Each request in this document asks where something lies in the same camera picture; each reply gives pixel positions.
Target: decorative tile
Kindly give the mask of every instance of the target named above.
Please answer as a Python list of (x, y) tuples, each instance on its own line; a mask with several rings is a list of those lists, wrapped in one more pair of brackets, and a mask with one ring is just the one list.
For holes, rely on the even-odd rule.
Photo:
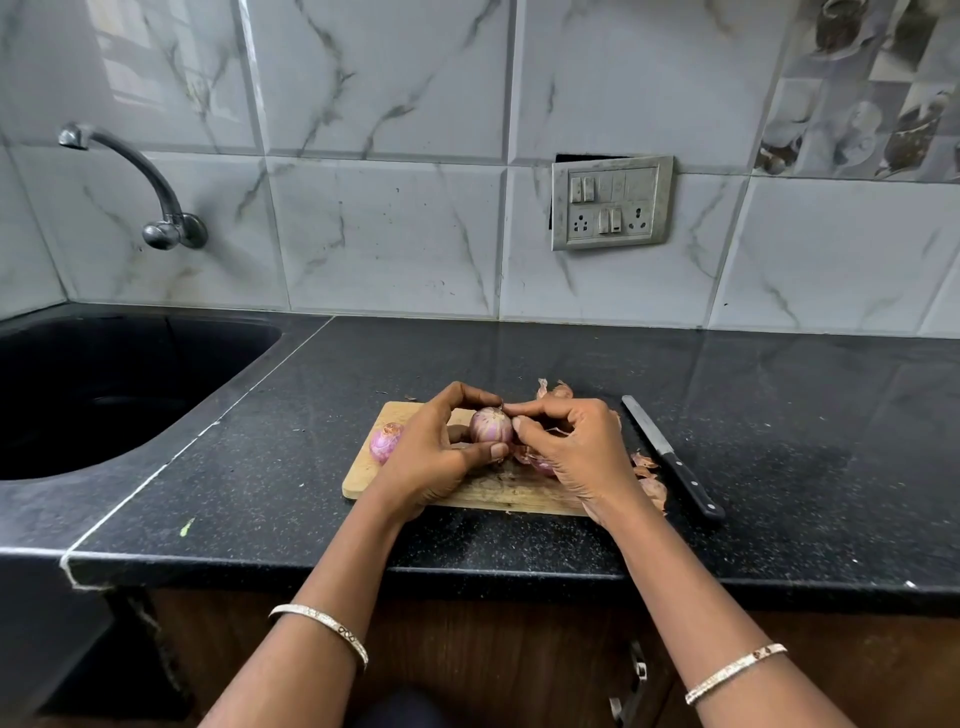
[(550, 170), (508, 172), (501, 318), (698, 327), (745, 178), (680, 175), (661, 245), (550, 250)]
[(745, 171), (793, 9), (520, 0), (508, 159), (669, 154)]
[(14, 141), (84, 121), (141, 149), (257, 151), (231, 0), (0, 0), (0, 29)]
[(294, 309), (495, 316), (502, 167), (269, 163)]
[(753, 178), (712, 328), (913, 334), (960, 241), (960, 188)]
[(958, 82), (957, 3), (803, 0), (755, 168), (960, 182)]
[(53, 262), (12, 161), (0, 147), (0, 318), (61, 301)]
[(286, 307), (262, 159), (150, 154), (180, 206), (210, 234), (201, 250), (159, 251), (140, 234), (159, 217), (154, 190), (119, 155), (38, 147), (14, 154), (71, 299)]
[(268, 153), (502, 159), (510, 2), (248, 2)]

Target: knife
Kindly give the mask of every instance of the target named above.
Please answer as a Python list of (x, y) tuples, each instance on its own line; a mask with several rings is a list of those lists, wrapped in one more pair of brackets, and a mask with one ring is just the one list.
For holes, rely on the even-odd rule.
[(677, 453), (673, 451), (670, 443), (663, 437), (663, 433), (654, 425), (654, 421), (643, 411), (643, 407), (630, 395), (624, 395), (620, 400), (627, 411), (630, 412), (630, 416), (634, 418), (637, 426), (643, 430), (647, 440), (660, 454), (660, 462), (663, 467), (670, 471), (686, 488), (687, 493), (704, 518), (716, 523), (725, 519), (727, 514), (724, 509), (707, 495), (700, 478), (694, 475), (693, 471), (684, 464), (684, 461), (677, 457)]

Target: granite countertop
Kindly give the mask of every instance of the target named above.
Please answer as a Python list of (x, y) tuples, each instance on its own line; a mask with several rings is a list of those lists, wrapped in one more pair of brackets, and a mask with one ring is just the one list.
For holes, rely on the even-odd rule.
[[(745, 606), (960, 615), (960, 341), (206, 315), (284, 335), (123, 468), (0, 484), (0, 555), (70, 549), (82, 586), (292, 590), (385, 401), (457, 378), (525, 400), (546, 376), (643, 404), (728, 512), (707, 526), (671, 489), (667, 518)], [(404, 528), (384, 589), (637, 599), (589, 519), (444, 507)]]

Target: switch plate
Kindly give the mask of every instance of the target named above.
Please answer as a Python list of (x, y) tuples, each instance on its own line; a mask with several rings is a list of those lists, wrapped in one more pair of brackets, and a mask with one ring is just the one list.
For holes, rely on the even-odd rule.
[(672, 184), (672, 157), (555, 163), (552, 249), (664, 242)]

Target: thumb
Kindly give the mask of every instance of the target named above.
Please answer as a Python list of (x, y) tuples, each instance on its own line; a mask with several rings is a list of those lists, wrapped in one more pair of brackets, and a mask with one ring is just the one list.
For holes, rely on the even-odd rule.
[(473, 443), (465, 448), (456, 448), (467, 465), (467, 470), (481, 468), (484, 465), (500, 460), (510, 454), (510, 446), (506, 443)]
[(514, 430), (520, 438), (520, 442), (529, 445), (541, 455), (550, 457), (557, 450), (557, 444), (562, 438), (551, 435), (543, 429), (542, 425), (529, 417), (517, 415), (514, 417)]

